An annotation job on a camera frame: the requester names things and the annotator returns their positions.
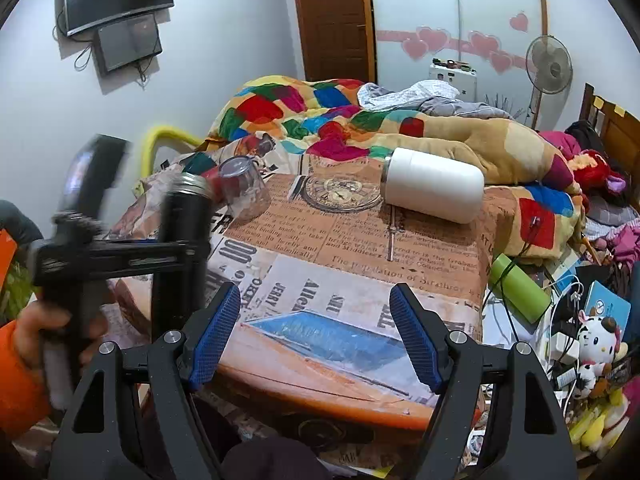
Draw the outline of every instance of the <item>white thermos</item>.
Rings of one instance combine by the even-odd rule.
[[[388,204],[467,224],[482,207],[484,175],[471,164],[396,148],[385,159],[380,193]]]

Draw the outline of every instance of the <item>wooden door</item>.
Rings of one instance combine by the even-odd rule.
[[[309,81],[374,81],[371,0],[296,0]]]

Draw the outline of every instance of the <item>stuffed toy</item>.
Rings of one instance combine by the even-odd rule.
[[[591,316],[581,310],[578,320],[582,324],[578,330],[580,368],[574,397],[600,397],[606,391],[607,381],[599,378],[611,371],[611,363],[620,350],[620,328],[614,318],[597,316],[595,309],[591,310]]]
[[[604,157],[595,150],[584,150],[567,161],[574,172],[575,181],[580,189],[606,188],[610,193],[620,194],[625,190],[626,181],[622,175],[613,171]]]
[[[587,410],[586,416],[574,424],[570,430],[573,432],[572,442],[580,441],[580,448],[589,453],[596,453],[602,460],[618,440],[620,434],[629,422],[626,412],[629,408],[629,400],[622,389],[619,388],[609,394],[609,398],[598,402],[598,411]]]

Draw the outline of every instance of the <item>clock illustration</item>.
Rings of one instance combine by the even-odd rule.
[[[301,192],[310,205],[328,213],[354,213],[380,203],[380,186],[360,182],[349,175],[329,178],[310,176]]]

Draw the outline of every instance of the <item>wooden headboard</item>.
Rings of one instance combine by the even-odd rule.
[[[640,121],[624,108],[596,95],[588,83],[584,86],[580,119],[594,127],[607,155],[631,175],[631,205],[640,211]]]

